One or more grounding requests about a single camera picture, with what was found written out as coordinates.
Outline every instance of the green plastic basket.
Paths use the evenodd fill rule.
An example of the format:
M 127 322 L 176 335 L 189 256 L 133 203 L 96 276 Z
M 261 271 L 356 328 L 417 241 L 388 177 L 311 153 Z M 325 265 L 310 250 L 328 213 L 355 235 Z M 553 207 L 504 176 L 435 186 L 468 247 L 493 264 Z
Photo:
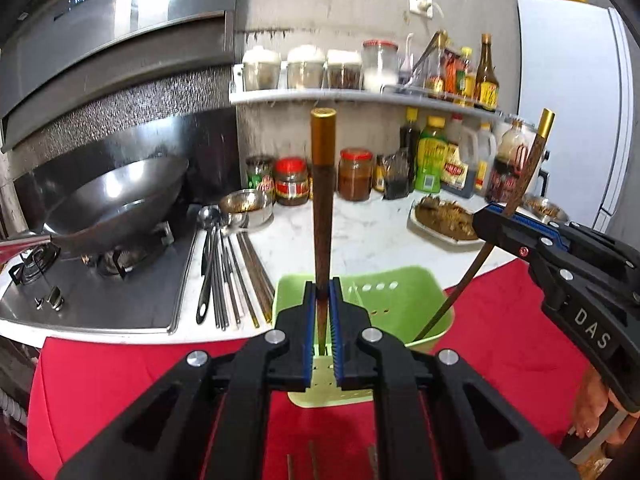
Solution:
M 305 283 L 313 279 L 313 276 L 306 274 L 283 276 L 276 288 L 274 316 L 277 318 L 280 311 L 301 304 Z M 452 308 L 424 339 L 414 342 L 414 338 L 445 299 L 433 275 L 422 267 L 403 267 L 361 276 L 341 276 L 340 285 L 345 301 L 364 307 L 369 312 L 373 326 L 395 335 L 411 350 L 429 352 L 453 324 Z M 335 386 L 329 329 L 327 332 L 328 356 L 318 355 L 316 333 L 311 388 L 303 394 L 290 393 L 289 398 L 303 408 L 371 400 L 370 390 L 343 392 Z

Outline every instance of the electrical outlet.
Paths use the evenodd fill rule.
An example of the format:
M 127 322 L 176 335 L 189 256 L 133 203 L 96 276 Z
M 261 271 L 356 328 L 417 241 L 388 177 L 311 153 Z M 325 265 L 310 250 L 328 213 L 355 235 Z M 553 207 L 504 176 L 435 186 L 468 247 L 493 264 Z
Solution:
M 426 18 L 433 18 L 432 2 L 433 0 L 409 0 L 409 12 L 418 14 L 419 16 L 425 16 Z

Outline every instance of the green bottle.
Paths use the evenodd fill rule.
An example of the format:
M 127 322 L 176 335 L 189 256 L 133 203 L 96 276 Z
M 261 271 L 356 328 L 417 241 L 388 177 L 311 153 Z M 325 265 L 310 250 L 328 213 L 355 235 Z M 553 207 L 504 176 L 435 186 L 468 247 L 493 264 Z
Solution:
M 446 154 L 444 118 L 430 116 L 418 140 L 415 189 L 425 193 L 440 192 L 440 174 L 444 168 Z

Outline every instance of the white refrigerator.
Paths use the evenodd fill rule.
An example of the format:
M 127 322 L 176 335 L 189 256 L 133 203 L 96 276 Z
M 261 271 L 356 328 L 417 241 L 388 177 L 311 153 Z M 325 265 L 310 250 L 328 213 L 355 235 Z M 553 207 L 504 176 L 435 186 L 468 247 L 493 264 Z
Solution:
M 631 144 L 628 43 L 615 9 L 518 0 L 522 66 L 518 114 L 556 113 L 546 196 L 571 220 L 604 231 L 616 211 Z

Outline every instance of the white plate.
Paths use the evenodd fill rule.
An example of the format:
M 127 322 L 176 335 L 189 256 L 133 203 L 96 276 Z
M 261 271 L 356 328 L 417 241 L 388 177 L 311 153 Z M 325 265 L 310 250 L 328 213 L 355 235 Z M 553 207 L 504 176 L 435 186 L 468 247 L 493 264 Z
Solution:
M 418 202 L 420 202 L 420 201 L 419 200 L 414 200 L 414 203 L 411 204 L 411 211 L 409 211 L 409 220 L 411 220 L 411 222 L 418 229 L 420 229 L 420 231 L 423 231 L 423 232 L 427 233 L 428 235 L 431 235 L 434 238 L 437 238 L 438 240 L 443 241 L 444 243 L 447 243 L 449 245 L 455 245 L 457 247 L 478 245 L 478 244 L 483 244 L 484 243 L 484 240 L 481 240 L 480 238 L 478 238 L 478 240 L 455 240 L 455 239 L 453 239 L 451 237 L 445 236 L 442 233 L 434 231 L 433 229 L 429 229 L 426 225 L 423 225 L 420 222 L 418 222 L 418 219 L 415 217 L 415 206 L 417 205 Z

